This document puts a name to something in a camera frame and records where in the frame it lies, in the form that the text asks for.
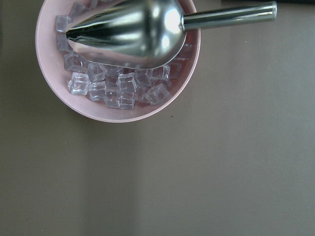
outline ice cube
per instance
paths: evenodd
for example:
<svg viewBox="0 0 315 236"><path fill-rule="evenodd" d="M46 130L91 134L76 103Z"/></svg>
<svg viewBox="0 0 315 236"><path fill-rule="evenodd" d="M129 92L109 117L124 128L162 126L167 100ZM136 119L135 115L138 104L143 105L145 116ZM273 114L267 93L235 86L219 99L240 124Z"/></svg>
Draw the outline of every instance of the ice cube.
<svg viewBox="0 0 315 236"><path fill-rule="evenodd" d="M151 87L144 96L149 101L150 105L154 106L163 103L169 95L170 93L167 91L166 87L163 84L160 84Z"/></svg>
<svg viewBox="0 0 315 236"><path fill-rule="evenodd" d="M164 65L152 70L151 79L152 80L168 80L169 79L170 67Z"/></svg>
<svg viewBox="0 0 315 236"><path fill-rule="evenodd" d="M90 84L91 82L87 74L73 72L72 78L68 83L68 88L71 94L87 95Z"/></svg>
<svg viewBox="0 0 315 236"><path fill-rule="evenodd" d="M134 101L134 93L122 93L119 97L120 109L133 109Z"/></svg>
<svg viewBox="0 0 315 236"><path fill-rule="evenodd" d="M113 79L118 79L119 74L124 73L124 68L120 66L112 66L108 65L107 66L107 75Z"/></svg>
<svg viewBox="0 0 315 236"><path fill-rule="evenodd" d="M105 81L90 84L88 87L87 98L92 102L105 99Z"/></svg>
<svg viewBox="0 0 315 236"><path fill-rule="evenodd" d="M182 64L172 61L167 65L170 67L170 79L178 79L182 70Z"/></svg>
<svg viewBox="0 0 315 236"><path fill-rule="evenodd" d="M163 84L168 89L172 86L172 81L168 80L152 80L152 86Z"/></svg>
<svg viewBox="0 0 315 236"><path fill-rule="evenodd" d="M105 98L104 102L107 107L119 108L119 97L120 91L119 88L116 87L105 87Z"/></svg>
<svg viewBox="0 0 315 236"><path fill-rule="evenodd" d="M87 71L88 62L74 51L64 54L63 61L65 70L79 73L84 73Z"/></svg>
<svg viewBox="0 0 315 236"><path fill-rule="evenodd" d="M175 56L174 60L188 60L191 57L192 45L185 43L180 52Z"/></svg>
<svg viewBox="0 0 315 236"><path fill-rule="evenodd" d="M78 3L78 2L75 2L73 4L73 6L72 6L72 9L71 9L69 15L71 17L76 17L76 16L82 15L83 13L85 13L85 12L87 12L89 10L90 9L87 8L86 6L84 6L84 5L82 5L82 4Z"/></svg>
<svg viewBox="0 0 315 236"><path fill-rule="evenodd" d="M105 79L107 69L105 65L99 63L88 64L88 75L92 83L96 83Z"/></svg>
<svg viewBox="0 0 315 236"><path fill-rule="evenodd" d="M56 21L55 21L56 31L65 33L67 24L71 22L72 22L72 18L70 16L56 16Z"/></svg>
<svg viewBox="0 0 315 236"><path fill-rule="evenodd" d="M151 75L150 72L152 70L138 70L134 71L133 77L135 78L137 84L142 87L150 87L151 86Z"/></svg>
<svg viewBox="0 0 315 236"><path fill-rule="evenodd" d="M91 0L90 2L90 9L96 8L98 5L98 0Z"/></svg>
<svg viewBox="0 0 315 236"><path fill-rule="evenodd" d="M137 84L133 75L134 73L119 74L117 85L122 92L136 92Z"/></svg>
<svg viewBox="0 0 315 236"><path fill-rule="evenodd" d="M117 86L117 79L112 78L110 76L106 76L105 82L106 82L107 87L116 87Z"/></svg>
<svg viewBox="0 0 315 236"><path fill-rule="evenodd" d="M65 51L65 52L73 51L64 33L57 33L57 49L58 51Z"/></svg>
<svg viewBox="0 0 315 236"><path fill-rule="evenodd" d="M149 88L138 86L136 94L135 94L135 100L142 103L149 103L148 100L144 96L147 91L149 91Z"/></svg>

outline bowl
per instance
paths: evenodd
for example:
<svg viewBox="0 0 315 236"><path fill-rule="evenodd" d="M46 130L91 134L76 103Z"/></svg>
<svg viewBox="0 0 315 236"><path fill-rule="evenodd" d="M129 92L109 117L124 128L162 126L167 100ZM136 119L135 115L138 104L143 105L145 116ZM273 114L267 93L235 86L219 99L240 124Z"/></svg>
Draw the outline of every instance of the bowl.
<svg viewBox="0 0 315 236"><path fill-rule="evenodd" d="M91 102L84 96L72 95L67 88L71 72L64 69L63 54L56 48L55 17L68 15L75 2L88 5L90 1L45 0L37 20L35 44L38 63L46 82L57 97L68 107L86 117L112 123L144 119L156 114L174 101L189 82L195 69L200 49L200 30L187 32L185 43L192 45L191 52L187 60L181 61L182 69L178 79L174 80L173 85L168 89L170 96L163 104L144 106L136 103L133 110L108 108L102 103ZM191 0L179 0L178 2L186 14L196 12Z"/></svg>

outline ice scoop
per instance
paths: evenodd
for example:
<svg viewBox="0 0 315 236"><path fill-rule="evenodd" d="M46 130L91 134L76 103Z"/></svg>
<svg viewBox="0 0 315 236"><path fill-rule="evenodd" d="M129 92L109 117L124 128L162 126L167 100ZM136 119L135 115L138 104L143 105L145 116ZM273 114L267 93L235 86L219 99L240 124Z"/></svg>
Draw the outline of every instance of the ice scoop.
<svg viewBox="0 0 315 236"><path fill-rule="evenodd" d="M275 1L185 15L176 0L126 0L74 20L66 36L89 61L147 69L171 61L187 30L271 21L276 14Z"/></svg>

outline scoop handle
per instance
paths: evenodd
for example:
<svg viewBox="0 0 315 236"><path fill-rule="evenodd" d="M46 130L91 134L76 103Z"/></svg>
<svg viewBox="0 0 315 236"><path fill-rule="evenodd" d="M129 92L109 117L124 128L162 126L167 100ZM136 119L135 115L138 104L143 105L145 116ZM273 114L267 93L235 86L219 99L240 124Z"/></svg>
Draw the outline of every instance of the scoop handle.
<svg viewBox="0 0 315 236"><path fill-rule="evenodd" d="M275 1L263 4L192 13L184 16L184 30L208 29L272 21L277 15Z"/></svg>

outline stainless steel scoop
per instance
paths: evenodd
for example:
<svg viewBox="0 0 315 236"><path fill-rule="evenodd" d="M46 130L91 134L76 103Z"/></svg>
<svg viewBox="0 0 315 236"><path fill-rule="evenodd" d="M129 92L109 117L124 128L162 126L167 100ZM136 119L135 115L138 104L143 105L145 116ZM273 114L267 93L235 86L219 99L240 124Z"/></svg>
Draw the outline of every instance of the stainless steel scoop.
<svg viewBox="0 0 315 236"><path fill-rule="evenodd" d="M126 0L74 22L66 36L89 61L146 69L171 61L187 30L270 21L276 14L274 1L184 15L176 0Z"/></svg>

